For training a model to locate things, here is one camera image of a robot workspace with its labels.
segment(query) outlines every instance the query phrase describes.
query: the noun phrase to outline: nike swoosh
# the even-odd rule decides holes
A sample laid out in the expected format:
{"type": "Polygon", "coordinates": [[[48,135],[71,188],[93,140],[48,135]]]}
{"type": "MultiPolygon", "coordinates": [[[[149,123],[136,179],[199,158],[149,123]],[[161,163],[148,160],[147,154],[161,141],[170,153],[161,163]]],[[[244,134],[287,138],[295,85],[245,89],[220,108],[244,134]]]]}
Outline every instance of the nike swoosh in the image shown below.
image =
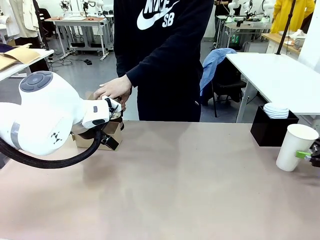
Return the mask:
{"type": "Polygon", "coordinates": [[[159,19],[161,19],[162,17],[164,17],[167,13],[169,13],[171,11],[171,9],[174,7],[175,4],[177,4],[179,1],[176,1],[171,7],[169,8],[165,8],[164,11],[159,12],[157,14],[155,14],[152,18],[148,18],[145,19],[144,17],[144,10],[142,9],[142,11],[140,12],[140,15],[136,21],[136,25],[138,26],[138,28],[140,30],[146,30],[150,27],[152,27],[156,21],[158,21],[159,19]]]}

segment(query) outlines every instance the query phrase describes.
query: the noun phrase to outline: nike sb logo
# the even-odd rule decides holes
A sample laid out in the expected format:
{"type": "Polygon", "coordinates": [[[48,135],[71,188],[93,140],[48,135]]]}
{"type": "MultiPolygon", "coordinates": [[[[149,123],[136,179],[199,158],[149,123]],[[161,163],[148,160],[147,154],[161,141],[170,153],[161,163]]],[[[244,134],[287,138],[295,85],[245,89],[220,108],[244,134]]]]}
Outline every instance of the nike sb logo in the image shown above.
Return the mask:
{"type": "Polygon", "coordinates": [[[145,8],[142,9],[136,21],[137,27],[140,30],[146,30],[151,28],[161,18],[163,18],[163,28],[171,26],[174,23],[175,13],[169,12],[178,2],[180,0],[174,2],[171,7],[168,7],[170,0],[146,0],[145,8]]]}

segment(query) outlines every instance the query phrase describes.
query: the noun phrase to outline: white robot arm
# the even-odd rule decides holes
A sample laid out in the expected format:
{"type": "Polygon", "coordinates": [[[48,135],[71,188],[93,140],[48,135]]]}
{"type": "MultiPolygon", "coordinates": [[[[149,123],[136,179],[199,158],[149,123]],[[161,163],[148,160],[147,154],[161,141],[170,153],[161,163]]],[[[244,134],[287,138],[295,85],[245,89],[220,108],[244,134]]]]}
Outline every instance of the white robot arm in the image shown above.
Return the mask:
{"type": "Polygon", "coordinates": [[[231,17],[235,16],[235,9],[237,9],[238,7],[240,7],[239,0],[232,0],[232,2],[228,4],[228,8],[230,10],[229,15],[231,17]]]}
{"type": "Polygon", "coordinates": [[[62,8],[62,10],[64,12],[69,11],[69,7],[70,7],[70,0],[61,0],[59,2],[60,7],[62,8]]]}
{"type": "Polygon", "coordinates": [[[89,4],[94,4],[96,12],[102,12],[102,7],[104,6],[103,0],[82,0],[83,8],[88,10],[89,4]]]}
{"type": "Polygon", "coordinates": [[[244,2],[242,7],[243,7],[244,13],[247,15],[247,17],[252,15],[252,12],[251,12],[251,9],[253,7],[252,0],[244,2]]]}
{"type": "Polygon", "coordinates": [[[228,8],[229,8],[229,16],[226,19],[227,23],[232,23],[235,20],[235,9],[239,8],[240,4],[239,4],[239,0],[232,0],[232,2],[230,2],[228,4],[228,8]]]}
{"type": "Polygon", "coordinates": [[[21,105],[0,102],[0,138],[15,149],[38,156],[59,149],[71,132],[85,134],[121,111],[121,105],[108,97],[81,99],[69,83],[50,71],[27,76],[19,84],[19,92],[21,105]]]}
{"type": "Polygon", "coordinates": [[[262,23],[271,22],[270,16],[273,14],[274,8],[275,8],[275,3],[272,0],[265,0],[262,3],[262,9],[263,9],[263,18],[261,19],[262,23]]]}

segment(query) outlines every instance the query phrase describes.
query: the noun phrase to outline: yellow jacket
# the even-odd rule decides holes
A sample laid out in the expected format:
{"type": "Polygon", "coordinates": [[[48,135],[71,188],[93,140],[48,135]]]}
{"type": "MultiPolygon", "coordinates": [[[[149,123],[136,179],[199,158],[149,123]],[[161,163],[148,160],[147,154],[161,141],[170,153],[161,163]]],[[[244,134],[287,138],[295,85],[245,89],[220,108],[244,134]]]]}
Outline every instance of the yellow jacket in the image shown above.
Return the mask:
{"type": "MultiPolygon", "coordinates": [[[[274,34],[285,30],[291,5],[292,0],[276,0],[273,12],[274,22],[272,24],[270,33],[274,34]]],[[[296,32],[299,28],[301,28],[304,19],[314,10],[314,0],[296,0],[289,30],[296,32]]]]}

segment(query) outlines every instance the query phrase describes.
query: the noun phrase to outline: green clip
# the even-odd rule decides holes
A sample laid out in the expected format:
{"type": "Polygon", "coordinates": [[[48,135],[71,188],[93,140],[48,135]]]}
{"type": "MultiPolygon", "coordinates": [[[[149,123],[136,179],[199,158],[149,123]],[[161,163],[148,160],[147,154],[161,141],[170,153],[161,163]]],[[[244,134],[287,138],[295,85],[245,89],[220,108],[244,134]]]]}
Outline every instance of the green clip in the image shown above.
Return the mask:
{"type": "Polygon", "coordinates": [[[296,151],[295,156],[299,159],[304,159],[306,156],[311,156],[311,153],[304,151],[296,151]]]}

